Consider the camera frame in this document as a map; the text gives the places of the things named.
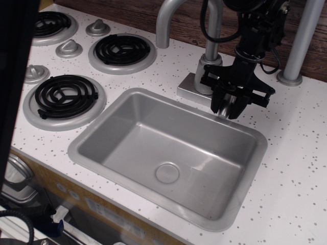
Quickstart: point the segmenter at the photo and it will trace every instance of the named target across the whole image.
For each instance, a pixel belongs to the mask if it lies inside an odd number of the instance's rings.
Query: label
[[[117,224],[118,226],[124,228],[125,230],[129,231],[130,233],[134,234],[135,236],[144,239],[145,231],[140,227],[134,225],[132,222],[128,221],[127,219],[121,217],[120,215],[116,214],[115,212],[111,211],[110,209],[96,203],[95,201],[85,198],[88,207],[98,213],[99,215],[105,217],[107,220]]]

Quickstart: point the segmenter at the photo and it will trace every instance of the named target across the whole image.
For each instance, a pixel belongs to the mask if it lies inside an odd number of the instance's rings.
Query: metal pole
[[[315,32],[325,0],[307,0],[285,70],[277,78],[287,86],[302,83],[300,70]]]

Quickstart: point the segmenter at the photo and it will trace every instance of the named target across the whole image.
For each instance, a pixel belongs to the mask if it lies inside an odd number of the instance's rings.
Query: sink basin
[[[126,90],[69,146],[76,163],[209,231],[231,226],[267,148],[256,130]]]

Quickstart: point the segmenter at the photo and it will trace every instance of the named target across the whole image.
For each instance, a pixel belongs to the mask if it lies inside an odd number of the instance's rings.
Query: black coil burner
[[[138,37],[110,35],[97,43],[95,52],[106,65],[131,65],[146,58],[150,47]]]
[[[71,20],[60,12],[40,12],[34,26],[34,37],[54,35],[63,28],[69,28]]]
[[[51,77],[35,91],[35,100],[42,119],[68,118],[89,109],[98,93],[86,78],[75,75]]]

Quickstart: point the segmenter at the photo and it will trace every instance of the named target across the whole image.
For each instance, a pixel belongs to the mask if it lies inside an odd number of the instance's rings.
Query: cable
[[[0,217],[6,217],[6,216],[13,216],[13,217],[17,217],[20,218],[22,221],[24,221],[29,229],[29,241],[27,243],[27,245],[32,245],[33,240],[34,240],[34,228],[33,228],[33,224],[31,222],[31,220],[23,213],[18,212],[16,210],[3,210],[0,211]]]
[[[276,58],[276,60],[277,60],[277,62],[278,62],[278,65],[277,65],[277,67],[276,67],[274,70],[271,70],[271,71],[267,71],[267,70],[265,70],[265,69],[264,69],[264,65],[263,65],[263,63],[260,62],[261,69],[264,71],[265,74],[268,74],[268,75],[273,74],[273,73],[275,73],[276,71],[278,71],[279,68],[280,68],[280,66],[281,66],[281,58],[280,58],[280,56],[279,56],[277,50],[273,48],[273,49],[271,50],[271,52],[272,52],[272,54],[274,55],[274,57]]]
[[[239,37],[243,31],[242,14],[240,12],[237,13],[239,27],[238,27],[238,30],[233,35],[231,35],[229,37],[223,37],[223,38],[213,38],[213,37],[209,36],[209,34],[206,32],[206,29],[205,29],[205,14],[206,14],[207,6],[208,6],[208,1],[209,0],[203,0],[201,13],[200,13],[201,31],[204,34],[204,36],[206,37],[206,39],[208,39],[211,42],[223,43],[223,42],[232,41],[235,38]]]

